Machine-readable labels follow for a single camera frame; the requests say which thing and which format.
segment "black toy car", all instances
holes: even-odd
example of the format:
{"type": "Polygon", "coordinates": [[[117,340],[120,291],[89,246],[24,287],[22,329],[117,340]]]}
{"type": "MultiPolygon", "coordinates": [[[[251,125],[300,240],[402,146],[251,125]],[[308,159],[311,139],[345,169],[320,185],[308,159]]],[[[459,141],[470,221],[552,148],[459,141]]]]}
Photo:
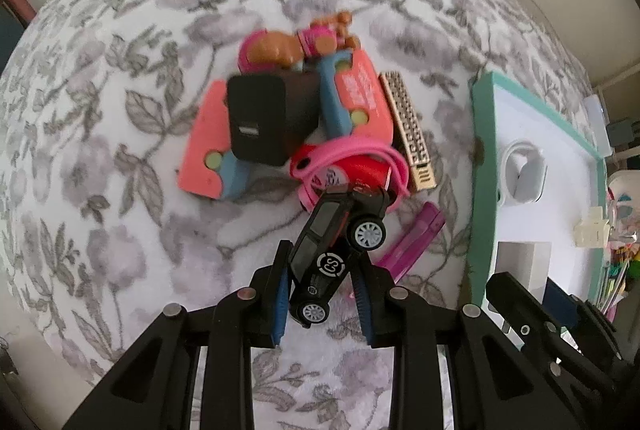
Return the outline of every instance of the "black toy car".
{"type": "Polygon", "coordinates": [[[382,188],[339,185],[322,194],[289,255],[295,284],[289,312],[303,326],[326,320],[328,302],[353,261],[382,246],[389,203],[382,188]]]}

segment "white wheel rim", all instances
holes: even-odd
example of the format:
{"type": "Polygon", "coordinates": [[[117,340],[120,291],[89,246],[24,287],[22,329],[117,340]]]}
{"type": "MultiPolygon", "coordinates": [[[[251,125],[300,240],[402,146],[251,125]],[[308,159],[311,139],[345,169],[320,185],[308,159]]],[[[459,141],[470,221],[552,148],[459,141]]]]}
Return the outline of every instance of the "white wheel rim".
{"type": "Polygon", "coordinates": [[[382,228],[369,220],[357,226],[353,237],[361,247],[375,248],[382,242],[382,228]]]}
{"type": "Polygon", "coordinates": [[[318,304],[307,304],[302,308],[302,316],[308,322],[318,323],[324,320],[326,313],[318,304]]]}

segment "floral fabric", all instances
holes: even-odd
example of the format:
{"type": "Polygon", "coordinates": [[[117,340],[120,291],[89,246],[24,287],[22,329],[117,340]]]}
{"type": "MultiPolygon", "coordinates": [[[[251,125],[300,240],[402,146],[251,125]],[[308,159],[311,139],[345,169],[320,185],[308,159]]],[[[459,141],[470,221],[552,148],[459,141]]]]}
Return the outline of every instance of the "floral fabric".
{"type": "MultiPolygon", "coordinates": [[[[233,202],[182,192],[176,170],[244,36],[339,9],[353,11],[376,68],[402,72],[420,112],[438,187],[385,223],[391,242],[424,201],[444,211],[402,282],[430,302],[455,307],[465,269],[479,73],[503,72],[593,140],[583,67],[511,0],[48,0],[0,78],[2,261],[16,301],[85,380],[165,304],[213,304],[296,239],[307,216],[284,170],[255,168],[233,202]]],[[[392,352],[366,346],[348,288],[326,323],[290,320],[281,349],[255,353],[259,429],[388,424],[392,352]]]]}

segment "gold patterned object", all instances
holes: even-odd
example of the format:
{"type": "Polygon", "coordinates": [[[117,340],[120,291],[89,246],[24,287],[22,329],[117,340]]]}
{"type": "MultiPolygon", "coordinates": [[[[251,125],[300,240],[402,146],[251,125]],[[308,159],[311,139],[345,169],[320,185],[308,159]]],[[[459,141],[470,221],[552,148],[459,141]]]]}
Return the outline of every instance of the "gold patterned object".
{"type": "Polygon", "coordinates": [[[385,89],[386,100],[396,124],[394,144],[399,145],[409,165],[411,190],[419,192],[435,188],[431,158],[402,75],[397,71],[381,73],[380,83],[385,89]]]}

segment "brown plastic toy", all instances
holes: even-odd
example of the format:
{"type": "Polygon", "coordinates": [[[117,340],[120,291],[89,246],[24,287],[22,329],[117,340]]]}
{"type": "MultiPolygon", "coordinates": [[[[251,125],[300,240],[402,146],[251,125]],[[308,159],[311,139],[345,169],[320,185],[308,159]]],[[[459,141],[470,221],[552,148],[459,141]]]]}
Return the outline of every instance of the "brown plastic toy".
{"type": "Polygon", "coordinates": [[[243,73],[270,66],[289,69],[305,58],[330,55],[340,49],[357,49],[360,40],[349,35],[352,19],[349,11],[340,11],[314,19],[309,28],[293,35],[281,31],[256,32],[241,46],[238,66],[243,73]]]}

